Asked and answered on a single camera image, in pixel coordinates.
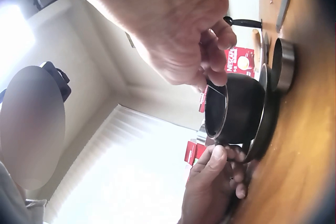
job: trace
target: person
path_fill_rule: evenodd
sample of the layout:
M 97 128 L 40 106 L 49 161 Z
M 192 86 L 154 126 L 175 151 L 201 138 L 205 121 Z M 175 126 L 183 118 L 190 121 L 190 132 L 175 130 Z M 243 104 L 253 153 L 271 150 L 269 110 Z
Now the person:
M 222 19 L 228 0 L 88 1 L 132 36 L 140 56 L 169 83 L 188 84 L 197 91 L 204 90 L 206 78 L 218 86 L 226 84 L 223 50 L 237 42 Z M 236 162 L 227 162 L 227 158 Z M 232 193 L 245 197 L 245 167 L 239 164 L 242 158 L 239 147 L 206 149 L 191 169 L 179 224 L 218 223 Z M 15 212 L 7 223 L 42 223 L 45 201 L 27 200 L 2 163 L 0 172 L 0 194 L 6 201 L 1 203 L 0 218 L 4 218 L 3 206 L 7 206 L 7 214 Z

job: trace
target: finger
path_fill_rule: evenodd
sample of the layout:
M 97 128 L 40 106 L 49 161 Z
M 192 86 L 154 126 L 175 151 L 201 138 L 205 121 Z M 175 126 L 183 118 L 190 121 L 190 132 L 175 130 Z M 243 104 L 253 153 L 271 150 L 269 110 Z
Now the finger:
M 233 180 L 237 183 L 241 183 L 245 177 L 245 167 L 242 163 L 231 162 L 231 167 L 233 171 Z
M 238 145 L 230 146 L 236 153 L 234 160 L 236 162 L 243 162 L 245 160 L 246 154 L 242 151 L 241 147 Z
M 215 146 L 211 153 L 209 162 L 198 175 L 199 181 L 203 186 L 209 186 L 227 163 L 227 152 L 221 145 Z
M 246 196 L 246 186 L 243 183 L 237 185 L 235 189 L 235 194 L 237 198 L 243 199 Z
M 228 74 L 226 72 L 215 72 L 212 69 L 205 71 L 205 74 L 216 86 L 224 86 L 228 81 Z
M 225 149 L 227 150 L 228 158 L 234 159 L 236 156 L 236 152 L 233 149 L 231 149 L 230 145 L 225 146 Z
M 210 68 L 209 54 L 203 44 L 199 43 L 199 47 L 201 52 L 201 67 L 203 69 L 208 69 Z
M 223 19 L 220 19 L 212 28 L 218 37 L 218 48 L 227 50 L 237 44 L 237 37 L 232 28 Z
M 211 158 L 211 153 L 214 148 L 215 148 L 215 145 L 210 145 L 209 147 L 205 149 L 203 154 L 198 159 L 197 163 L 190 170 L 190 176 L 194 176 L 195 174 L 200 173 L 204 169 L 204 167 L 207 165 L 207 163 L 209 162 Z
M 203 32 L 201 35 L 201 43 L 208 54 L 209 66 L 215 72 L 223 72 L 227 58 L 225 52 L 218 48 L 217 41 L 217 36 L 210 30 Z
M 204 91 L 207 86 L 207 81 L 202 70 L 198 70 L 194 78 L 188 81 L 186 84 L 191 86 L 197 86 L 201 91 Z

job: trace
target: wooden table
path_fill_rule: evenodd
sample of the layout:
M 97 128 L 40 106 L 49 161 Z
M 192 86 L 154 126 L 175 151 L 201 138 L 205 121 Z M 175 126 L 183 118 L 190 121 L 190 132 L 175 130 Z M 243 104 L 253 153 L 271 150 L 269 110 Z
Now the wooden table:
M 259 9 L 263 34 L 270 38 L 270 63 L 278 36 L 293 42 L 296 77 L 282 98 L 272 141 L 232 223 L 302 223 L 329 176 L 335 176 L 335 24 L 326 28 L 317 0 L 291 0 L 277 34 L 281 0 L 270 2 L 260 0 Z

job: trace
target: red box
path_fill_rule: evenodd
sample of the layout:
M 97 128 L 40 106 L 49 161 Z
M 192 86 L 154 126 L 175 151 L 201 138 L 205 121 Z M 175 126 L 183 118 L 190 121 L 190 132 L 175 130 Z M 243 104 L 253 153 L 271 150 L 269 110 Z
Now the red box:
M 225 71 L 227 73 L 246 74 L 254 78 L 254 50 L 233 47 L 230 50 L 225 50 L 227 63 Z

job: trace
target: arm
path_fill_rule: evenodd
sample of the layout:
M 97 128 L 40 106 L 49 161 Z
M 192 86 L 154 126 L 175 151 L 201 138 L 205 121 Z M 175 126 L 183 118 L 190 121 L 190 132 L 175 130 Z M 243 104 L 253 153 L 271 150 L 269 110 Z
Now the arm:
M 142 58 L 173 85 L 224 85 L 222 50 L 237 42 L 228 0 L 88 0 L 132 36 Z

